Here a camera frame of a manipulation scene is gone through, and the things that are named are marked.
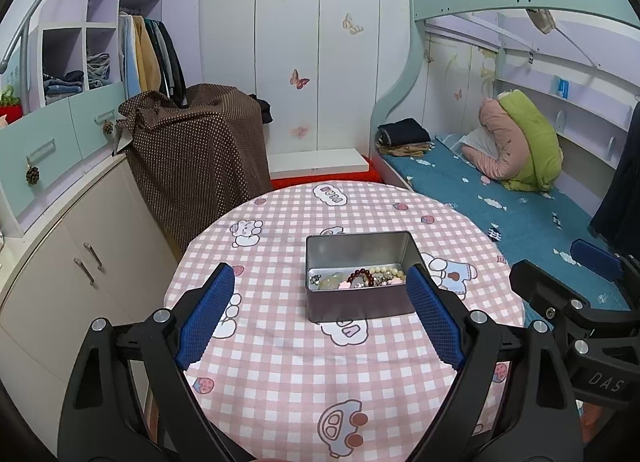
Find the white pillowcase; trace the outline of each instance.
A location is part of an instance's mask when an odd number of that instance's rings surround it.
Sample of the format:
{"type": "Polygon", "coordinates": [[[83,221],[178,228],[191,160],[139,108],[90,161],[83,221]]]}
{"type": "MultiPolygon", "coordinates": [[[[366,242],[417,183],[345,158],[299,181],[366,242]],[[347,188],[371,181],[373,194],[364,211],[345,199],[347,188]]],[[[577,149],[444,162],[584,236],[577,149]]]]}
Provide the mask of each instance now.
{"type": "Polygon", "coordinates": [[[499,158],[498,147],[495,144],[494,135],[484,127],[480,127],[460,139],[460,143],[475,148],[479,152],[488,155],[496,161],[499,158]]]}

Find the round table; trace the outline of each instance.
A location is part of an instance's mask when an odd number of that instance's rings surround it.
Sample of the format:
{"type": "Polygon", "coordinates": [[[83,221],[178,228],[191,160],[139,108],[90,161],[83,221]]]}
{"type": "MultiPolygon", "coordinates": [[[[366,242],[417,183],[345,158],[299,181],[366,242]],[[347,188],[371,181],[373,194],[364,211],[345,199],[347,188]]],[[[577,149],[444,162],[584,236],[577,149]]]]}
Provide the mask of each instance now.
{"type": "MultiPolygon", "coordinates": [[[[322,325],[306,318],[308,235],[395,230],[412,233],[436,283],[468,308],[522,325],[522,301],[494,243],[448,205],[389,185],[274,191],[190,244],[167,307],[202,286],[219,262],[233,266],[236,290],[186,377],[209,420],[254,456],[404,461],[426,431],[455,372],[415,314],[322,325]]],[[[476,432],[493,424],[506,372],[497,365],[476,432]]]]}

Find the blue bedsheet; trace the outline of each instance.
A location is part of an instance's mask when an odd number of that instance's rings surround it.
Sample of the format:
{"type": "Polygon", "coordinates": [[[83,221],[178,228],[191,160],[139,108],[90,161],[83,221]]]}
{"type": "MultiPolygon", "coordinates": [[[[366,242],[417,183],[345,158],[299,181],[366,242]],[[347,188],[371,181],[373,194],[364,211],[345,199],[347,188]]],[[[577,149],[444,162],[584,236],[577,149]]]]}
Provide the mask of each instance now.
{"type": "MultiPolygon", "coordinates": [[[[606,249],[587,231],[589,215],[554,188],[550,194],[509,191],[466,164],[442,143],[422,159],[384,159],[413,189],[449,204],[466,215],[496,242],[510,265],[529,260],[587,298],[594,308],[628,310],[618,288],[577,264],[569,254],[572,242],[582,238],[606,249]]],[[[526,305],[526,323],[533,311],[526,305]]]]}

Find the metal tin box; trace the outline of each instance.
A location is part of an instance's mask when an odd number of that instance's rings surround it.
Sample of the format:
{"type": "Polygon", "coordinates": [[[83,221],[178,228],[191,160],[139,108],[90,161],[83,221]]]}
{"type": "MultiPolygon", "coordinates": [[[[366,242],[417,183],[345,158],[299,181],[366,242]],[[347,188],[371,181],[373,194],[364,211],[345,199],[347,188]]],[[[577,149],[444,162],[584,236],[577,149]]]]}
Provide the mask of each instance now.
{"type": "Polygon", "coordinates": [[[406,273],[422,257],[408,231],[309,236],[306,239],[306,311],[310,321],[328,323],[411,314],[414,307],[406,284],[359,289],[318,289],[313,275],[341,273],[347,279],[356,269],[397,265],[406,273]]]}

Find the blue gripper pad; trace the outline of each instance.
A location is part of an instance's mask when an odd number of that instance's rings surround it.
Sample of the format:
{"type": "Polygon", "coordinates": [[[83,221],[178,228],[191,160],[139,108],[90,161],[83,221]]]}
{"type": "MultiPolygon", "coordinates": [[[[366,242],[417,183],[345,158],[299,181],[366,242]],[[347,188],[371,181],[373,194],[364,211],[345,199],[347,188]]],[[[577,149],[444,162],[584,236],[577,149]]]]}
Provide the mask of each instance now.
{"type": "Polygon", "coordinates": [[[582,239],[571,244],[570,253],[576,262],[609,282],[622,280],[625,275],[619,259],[582,239]]]}
{"type": "Polygon", "coordinates": [[[235,285],[234,270],[225,265],[183,325],[180,349],[175,356],[175,362],[182,370],[201,359],[229,304],[235,285]]]}
{"type": "Polygon", "coordinates": [[[440,361],[460,370],[466,360],[460,329],[416,267],[406,274],[406,291],[440,361]]]}

